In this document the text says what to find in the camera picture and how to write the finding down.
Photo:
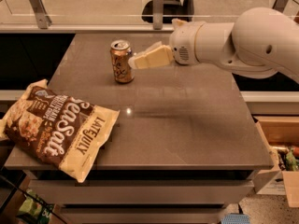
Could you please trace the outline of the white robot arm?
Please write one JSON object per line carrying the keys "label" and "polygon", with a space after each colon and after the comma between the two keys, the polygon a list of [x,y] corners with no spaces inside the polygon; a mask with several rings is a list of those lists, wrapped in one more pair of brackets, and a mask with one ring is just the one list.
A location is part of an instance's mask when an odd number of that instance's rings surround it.
{"label": "white robot arm", "polygon": [[172,24],[169,43],[157,42],[134,55],[132,68],[211,63],[243,77],[281,73],[299,82],[299,25],[274,9],[252,8],[234,22],[173,19]]}

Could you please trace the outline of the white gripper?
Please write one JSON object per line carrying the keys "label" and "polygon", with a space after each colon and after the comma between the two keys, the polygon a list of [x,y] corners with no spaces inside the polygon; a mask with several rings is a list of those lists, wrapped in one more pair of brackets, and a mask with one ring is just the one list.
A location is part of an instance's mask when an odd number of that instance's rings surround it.
{"label": "white gripper", "polygon": [[163,45],[162,42],[156,42],[131,57],[128,61],[130,67],[133,69],[162,67],[169,65],[174,59],[181,65],[198,64],[195,55],[195,39],[204,24],[204,21],[187,22],[173,19],[174,31],[169,37],[171,48]]}

